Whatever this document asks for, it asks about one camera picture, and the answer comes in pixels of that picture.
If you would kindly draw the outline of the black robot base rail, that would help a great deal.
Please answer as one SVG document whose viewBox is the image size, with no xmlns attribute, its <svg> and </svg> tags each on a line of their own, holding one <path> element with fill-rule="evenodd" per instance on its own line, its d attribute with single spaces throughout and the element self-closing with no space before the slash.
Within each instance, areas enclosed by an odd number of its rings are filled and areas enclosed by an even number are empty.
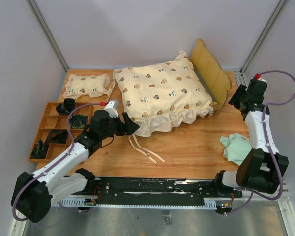
<svg viewBox="0 0 295 236">
<path fill-rule="evenodd" d="M 82 191 L 100 199 L 127 199 L 131 202 L 148 199 L 163 203 L 190 202 L 192 198 L 241 198 L 242 193 L 230 187 L 220 187 L 214 180 L 96 177 Z"/>
</svg>

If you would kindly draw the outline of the cream animal print mattress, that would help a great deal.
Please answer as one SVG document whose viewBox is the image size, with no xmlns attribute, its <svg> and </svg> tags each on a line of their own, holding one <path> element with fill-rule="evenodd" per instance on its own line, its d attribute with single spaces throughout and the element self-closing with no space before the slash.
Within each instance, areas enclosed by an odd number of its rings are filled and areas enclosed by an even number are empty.
<svg viewBox="0 0 295 236">
<path fill-rule="evenodd" d="M 124 111 L 139 126 L 130 143 L 136 143 L 138 136 L 170 132 L 214 113 L 213 100 L 185 51 L 173 61 L 116 69 L 113 80 L 120 89 Z"/>
</svg>

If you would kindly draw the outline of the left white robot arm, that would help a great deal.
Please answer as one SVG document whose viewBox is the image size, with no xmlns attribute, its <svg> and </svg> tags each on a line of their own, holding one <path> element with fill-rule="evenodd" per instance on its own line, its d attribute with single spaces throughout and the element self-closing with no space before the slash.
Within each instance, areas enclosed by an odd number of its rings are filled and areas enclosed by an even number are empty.
<svg viewBox="0 0 295 236">
<path fill-rule="evenodd" d="M 122 116 L 123 119 L 120 119 L 118 114 L 111 115 L 106 110 L 96 111 L 88 128 L 63 153 L 31 174 L 21 173 L 11 199 L 13 217 L 18 221 L 37 223 L 54 204 L 67 196 L 76 192 L 91 194 L 95 190 L 91 172 L 81 169 L 70 177 L 65 175 L 98 151 L 104 139 L 130 136 L 139 129 L 139 125 L 126 112 Z"/>
</svg>

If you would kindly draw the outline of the wooden pet bed frame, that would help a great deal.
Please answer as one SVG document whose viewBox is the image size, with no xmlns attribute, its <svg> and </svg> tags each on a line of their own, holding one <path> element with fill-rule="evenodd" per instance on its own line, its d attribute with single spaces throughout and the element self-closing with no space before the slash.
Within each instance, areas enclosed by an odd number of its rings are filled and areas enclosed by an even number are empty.
<svg viewBox="0 0 295 236">
<path fill-rule="evenodd" d="M 190 60 L 215 99 L 213 109 L 218 115 L 227 102 L 229 90 L 232 88 L 230 77 L 202 39 L 195 40 Z"/>
</svg>

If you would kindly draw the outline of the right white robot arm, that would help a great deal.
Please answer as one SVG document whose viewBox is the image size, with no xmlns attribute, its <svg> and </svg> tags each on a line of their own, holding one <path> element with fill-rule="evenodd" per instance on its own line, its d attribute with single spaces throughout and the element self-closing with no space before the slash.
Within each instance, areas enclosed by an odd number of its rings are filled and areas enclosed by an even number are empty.
<svg viewBox="0 0 295 236">
<path fill-rule="evenodd" d="M 213 191 L 219 197 L 227 195 L 231 188 L 274 194 L 282 183 L 289 161 L 279 153 L 270 131 L 269 108 L 263 104 L 266 88 L 266 80 L 252 79 L 249 85 L 240 85 L 229 101 L 241 112 L 248 127 L 251 150 L 237 171 L 216 174 Z"/>
</svg>

